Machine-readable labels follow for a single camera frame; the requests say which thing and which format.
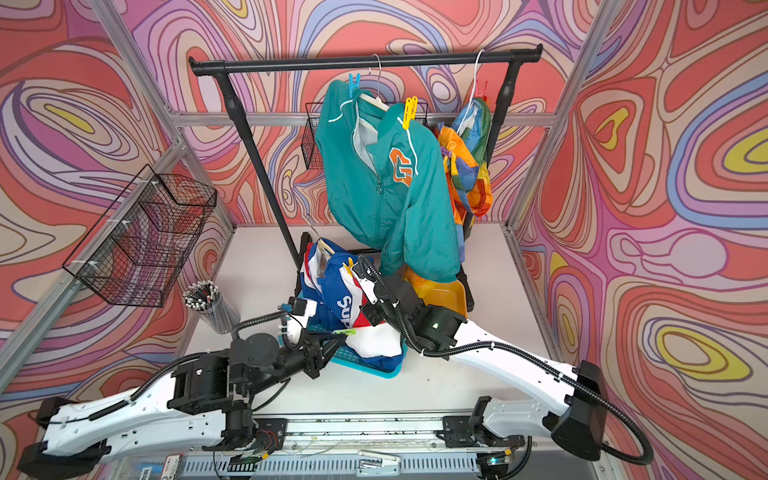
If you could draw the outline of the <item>green clothespin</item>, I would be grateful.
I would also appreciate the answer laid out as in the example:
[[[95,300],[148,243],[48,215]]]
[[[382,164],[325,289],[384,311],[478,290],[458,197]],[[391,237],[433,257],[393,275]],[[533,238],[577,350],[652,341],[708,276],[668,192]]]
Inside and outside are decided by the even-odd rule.
[[[340,329],[340,330],[333,330],[330,333],[332,333],[334,335],[350,336],[350,335],[355,335],[357,333],[357,331],[356,331],[356,329]]]

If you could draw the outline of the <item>blue white red jacket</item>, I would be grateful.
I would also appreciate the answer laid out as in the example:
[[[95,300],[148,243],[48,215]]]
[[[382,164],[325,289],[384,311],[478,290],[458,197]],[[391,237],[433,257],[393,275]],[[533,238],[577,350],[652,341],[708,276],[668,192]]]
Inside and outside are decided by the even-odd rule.
[[[316,241],[310,241],[302,258],[301,296],[316,303],[309,325],[326,332],[356,329],[357,333],[347,336],[345,344],[361,357],[399,355],[402,340],[398,331],[387,324],[372,326],[365,317],[370,287],[365,282],[360,283],[353,271],[345,268],[349,257],[357,262],[358,256],[327,239],[325,241],[335,250],[335,255],[325,255],[318,249]]]

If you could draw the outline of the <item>wooden hanger gold hook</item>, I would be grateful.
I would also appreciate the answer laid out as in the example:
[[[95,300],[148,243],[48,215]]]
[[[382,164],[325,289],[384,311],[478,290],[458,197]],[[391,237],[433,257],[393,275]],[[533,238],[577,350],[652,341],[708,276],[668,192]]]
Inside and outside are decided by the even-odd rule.
[[[319,231],[315,228],[315,223],[311,219],[306,219],[307,225],[310,227],[312,232],[317,237],[316,244],[318,246],[318,249],[323,252],[325,255],[333,256],[336,254],[335,250],[325,241],[325,239],[322,237],[322,235],[319,233]]]

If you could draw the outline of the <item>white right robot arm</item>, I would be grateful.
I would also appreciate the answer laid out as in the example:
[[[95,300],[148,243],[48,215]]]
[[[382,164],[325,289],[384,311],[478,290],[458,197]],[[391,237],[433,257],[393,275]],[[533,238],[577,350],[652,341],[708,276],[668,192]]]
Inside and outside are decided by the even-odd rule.
[[[476,431],[497,438],[547,435],[562,450],[588,461],[608,454],[632,465],[652,463],[650,440],[603,395],[603,375],[595,364],[573,366],[508,344],[454,310],[425,304],[411,284],[383,276],[366,257],[351,272],[368,299],[368,318],[392,327],[409,350],[477,368],[535,403],[528,419],[512,420],[502,401],[482,397],[473,412]]]

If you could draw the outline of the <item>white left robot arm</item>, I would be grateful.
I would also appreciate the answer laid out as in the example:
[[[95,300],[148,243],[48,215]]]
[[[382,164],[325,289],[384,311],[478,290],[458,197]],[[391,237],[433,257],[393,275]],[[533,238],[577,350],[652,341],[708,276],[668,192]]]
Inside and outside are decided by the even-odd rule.
[[[139,452],[232,451],[260,434],[252,402],[300,373],[315,379],[344,345],[340,333],[313,334],[299,316],[305,300],[235,325],[225,349],[185,355],[135,389],[91,402],[52,397],[35,417],[41,441],[17,468],[34,479],[71,479]]]

